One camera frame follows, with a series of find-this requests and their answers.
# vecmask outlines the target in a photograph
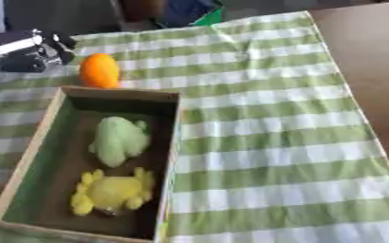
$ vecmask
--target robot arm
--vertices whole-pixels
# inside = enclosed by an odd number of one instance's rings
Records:
[[[49,65],[67,65],[74,58],[76,41],[71,37],[38,29],[0,33],[0,70],[42,72]],[[47,48],[55,50],[50,56]]]

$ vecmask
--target orange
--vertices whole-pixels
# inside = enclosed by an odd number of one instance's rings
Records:
[[[83,60],[80,77],[83,84],[90,87],[119,87],[120,68],[110,55],[96,53]]]

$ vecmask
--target yellow plush toy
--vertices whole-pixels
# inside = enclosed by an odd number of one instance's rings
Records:
[[[118,212],[121,207],[136,210],[152,199],[155,185],[152,172],[137,167],[133,177],[105,177],[102,170],[85,172],[71,198],[75,215],[88,215],[96,208]]]

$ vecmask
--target box rim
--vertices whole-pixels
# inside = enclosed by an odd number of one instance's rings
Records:
[[[7,208],[10,206],[12,200],[14,199],[15,194],[17,193],[17,190],[21,186],[23,182],[23,178],[25,177],[25,174],[27,173],[30,165],[34,161],[35,156],[37,155],[37,151],[40,148],[40,146],[43,144],[44,139],[46,138],[46,135],[51,127],[51,125],[54,123],[54,118],[59,112],[60,108],[62,107],[62,104],[65,101],[66,96],[68,94],[66,93],[67,90],[91,90],[91,91],[138,91],[138,92],[149,92],[149,93],[161,93],[161,94],[170,94],[174,95],[176,98],[172,99],[171,101],[168,101],[170,103],[176,103],[176,116],[174,120],[174,129],[173,129],[173,137],[171,140],[171,147],[168,151],[168,159],[166,161],[167,163],[167,169],[165,171],[165,180],[162,184],[162,191],[160,196],[160,203],[158,206],[158,211],[156,215],[156,226],[154,230],[154,235],[152,239],[141,239],[141,238],[130,238],[125,236],[116,236],[116,235],[108,235],[108,234],[93,234],[93,233],[86,233],[81,231],[71,231],[71,230],[61,230],[61,229],[54,229],[54,228],[48,228],[48,227],[42,227],[27,223],[15,223],[15,222],[8,222],[3,219],[3,216],[5,212],[7,211]],[[91,88],[91,87],[81,87],[81,86],[60,86],[57,88],[50,104],[48,105],[48,108],[46,109],[46,112],[41,119],[39,125],[37,126],[37,129],[32,136],[27,149],[25,150],[23,156],[21,159],[17,162],[16,167],[7,182],[5,188],[2,190],[2,193],[0,195],[0,226],[5,228],[12,228],[12,229],[27,229],[32,230],[35,232],[42,232],[42,233],[52,233],[52,234],[64,234],[68,236],[88,236],[91,238],[101,238],[106,240],[115,240],[120,242],[134,242],[134,243],[146,243],[146,242],[157,242],[158,235],[157,235],[157,229],[159,229],[160,224],[162,222],[162,213],[165,208],[165,205],[167,203],[166,196],[167,193],[163,190],[168,188],[168,181],[170,176],[170,171],[173,170],[170,166],[170,161],[174,159],[177,154],[176,152],[173,152],[176,148],[176,138],[175,134],[178,128],[178,121],[180,117],[179,108],[181,106],[180,101],[180,93],[177,91],[169,91],[169,90],[152,90],[152,89],[122,89],[122,88],[113,88],[113,89],[98,89],[98,88]]]

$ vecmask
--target blue object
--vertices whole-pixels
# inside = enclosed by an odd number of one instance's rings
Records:
[[[220,6],[215,0],[168,0],[156,23],[163,28],[187,27]]]

